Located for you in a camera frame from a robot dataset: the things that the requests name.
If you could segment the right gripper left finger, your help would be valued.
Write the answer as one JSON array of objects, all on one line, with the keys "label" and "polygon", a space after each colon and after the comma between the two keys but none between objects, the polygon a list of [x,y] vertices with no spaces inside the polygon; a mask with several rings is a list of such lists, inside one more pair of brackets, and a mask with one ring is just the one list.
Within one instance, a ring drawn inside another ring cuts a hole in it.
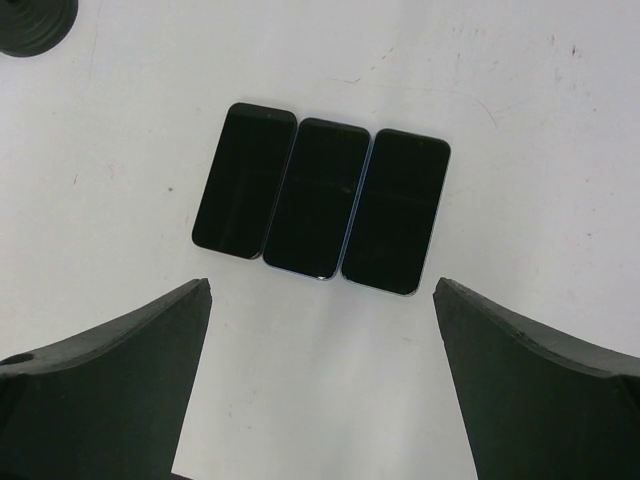
[{"label": "right gripper left finger", "polygon": [[212,306],[207,279],[1,362],[4,479],[173,479]]}]

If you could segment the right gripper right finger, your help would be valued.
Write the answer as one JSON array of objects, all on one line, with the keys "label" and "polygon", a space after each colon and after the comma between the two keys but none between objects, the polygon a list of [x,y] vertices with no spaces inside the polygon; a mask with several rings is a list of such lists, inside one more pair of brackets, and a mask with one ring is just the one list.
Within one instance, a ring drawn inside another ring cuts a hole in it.
[{"label": "right gripper right finger", "polygon": [[478,478],[638,478],[638,358],[451,279],[433,299]]}]

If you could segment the teal-edged phone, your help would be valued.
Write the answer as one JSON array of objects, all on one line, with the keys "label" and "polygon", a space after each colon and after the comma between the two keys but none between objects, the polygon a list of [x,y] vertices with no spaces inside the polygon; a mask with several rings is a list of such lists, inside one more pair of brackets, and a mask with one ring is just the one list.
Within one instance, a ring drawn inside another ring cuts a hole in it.
[{"label": "teal-edged phone", "polygon": [[441,139],[377,133],[342,262],[346,279],[403,296],[418,289],[450,156]]}]

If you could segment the blue-edged black phone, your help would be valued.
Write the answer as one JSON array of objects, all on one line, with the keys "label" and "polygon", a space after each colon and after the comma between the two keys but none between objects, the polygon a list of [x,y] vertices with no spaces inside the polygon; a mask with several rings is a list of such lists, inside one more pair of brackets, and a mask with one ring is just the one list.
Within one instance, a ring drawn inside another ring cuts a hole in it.
[{"label": "blue-edged black phone", "polygon": [[268,265],[322,280],[336,274],[370,139],[358,126],[300,123],[263,253]]}]

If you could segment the black pole phone stand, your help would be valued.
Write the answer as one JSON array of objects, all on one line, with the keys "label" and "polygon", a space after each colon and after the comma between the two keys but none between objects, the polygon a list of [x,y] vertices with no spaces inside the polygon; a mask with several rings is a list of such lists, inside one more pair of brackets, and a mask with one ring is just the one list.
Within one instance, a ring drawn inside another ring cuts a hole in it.
[{"label": "black pole phone stand", "polygon": [[78,0],[1,0],[1,52],[25,58],[57,46],[77,18]]}]

